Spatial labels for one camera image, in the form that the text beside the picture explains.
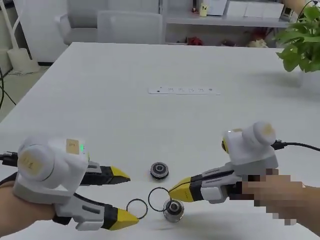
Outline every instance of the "power strip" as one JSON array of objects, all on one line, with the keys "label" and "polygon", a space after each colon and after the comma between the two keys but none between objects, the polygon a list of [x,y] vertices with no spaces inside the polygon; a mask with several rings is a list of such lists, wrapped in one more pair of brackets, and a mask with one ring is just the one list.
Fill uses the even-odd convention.
[{"label": "power strip", "polygon": [[167,87],[159,86],[148,89],[149,94],[177,94],[177,95],[220,95],[211,87]]}]

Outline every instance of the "white table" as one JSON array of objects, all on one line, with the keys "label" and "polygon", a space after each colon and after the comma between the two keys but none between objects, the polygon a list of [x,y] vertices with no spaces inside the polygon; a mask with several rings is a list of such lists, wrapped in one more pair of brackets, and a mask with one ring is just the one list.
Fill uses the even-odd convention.
[{"label": "white table", "polygon": [[[222,132],[228,129],[265,120],[284,141],[319,146],[320,99],[297,87],[298,71],[286,73],[275,52],[74,43],[0,124],[0,150],[16,151],[23,138],[35,133],[86,137],[92,161],[119,167],[132,182],[79,193],[124,208],[132,198],[147,200],[155,186],[169,188],[228,162],[221,149]],[[221,95],[148,94],[148,88],[158,86],[212,87]],[[277,156],[280,173],[320,187],[318,152],[288,147]],[[169,166],[162,184],[149,176],[157,161]],[[1,178],[14,171],[0,170]],[[156,195],[161,195],[159,205],[167,198]],[[196,202],[185,208],[176,225],[150,209],[138,225],[116,232],[77,232],[74,225],[40,222],[5,239],[318,239],[298,224],[283,226],[250,201]]]}]

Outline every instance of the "white chair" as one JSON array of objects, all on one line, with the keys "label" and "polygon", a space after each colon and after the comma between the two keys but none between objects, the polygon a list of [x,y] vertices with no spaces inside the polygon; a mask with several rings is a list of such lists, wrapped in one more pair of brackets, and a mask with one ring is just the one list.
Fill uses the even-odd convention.
[{"label": "white chair", "polygon": [[98,43],[162,44],[161,14],[132,11],[99,11]]},{"label": "white chair", "polygon": [[108,6],[108,0],[67,0],[67,13],[54,19],[64,44],[96,43],[98,11]]}]

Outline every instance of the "black rubber o-ring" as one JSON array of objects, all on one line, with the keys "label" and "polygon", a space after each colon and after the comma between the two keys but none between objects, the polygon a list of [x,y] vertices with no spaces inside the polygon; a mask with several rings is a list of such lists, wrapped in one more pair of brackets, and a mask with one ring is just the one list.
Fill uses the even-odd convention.
[{"label": "black rubber o-ring", "polygon": [[155,191],[155,190],[158,190],[158,189],[162,189],[162,190],[165,190],[168,194],[170,193],[166,188],[164,188],[164,187],[156,187],[156,188],[154,188],[154,189],[152,189],[151,190],[151,192],[149,193],[149,196],[148,196],[148,204],[149,204],[149,206],[150,206],[150,208],[152,208],[152,210],[154,210],[154,211],[156,211],[156,212],[159,212],[159,213],[163,213],[164,211],[166,211],[167,209],[168,209],[168,207],[166,207],[166,208],[163,208],[162,210],[159,210],[159,209],[155,209],[152,205],[151,205],[151,203],[150,203],[150,197],[151,197],[151,194]]},{"label": "black rubber o-ring", "polygon": [[145,213],[144,213],[144,215],[141,216],[141,217],[137,217],[137,219],[141,220],[141,219],[143,219],[145,216],[147,216],[147,213],[148,213],[148,205],[147,205],[147,203],[146,203],[145,201],[143,201],[143,200],[140,199],[140,198],[135,198],[135,199],[132,199],[130,202],[128,202],[128,204],[126,205],[126,208],[125,208],[126,211],[128,212],[129,205],[130,205],[131,203],[133,203],[133,202],[142,202],[142,203],[145,205]]}]

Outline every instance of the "ball bearing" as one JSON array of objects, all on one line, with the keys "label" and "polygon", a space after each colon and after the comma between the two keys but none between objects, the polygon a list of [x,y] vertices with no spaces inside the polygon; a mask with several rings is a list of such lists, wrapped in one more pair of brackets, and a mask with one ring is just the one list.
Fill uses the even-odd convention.
[{"label": "ball bearing", "polygon": [[163,215],[171,223],[179,222],[184,216],[185,207],[181,201],[168,199],[163,205]]},{"label": "ball bearing", "polygon": [[168,166],[163,162],[156,162],[152,164],[150,174],[154,179],[163,180],[169,175]]}]

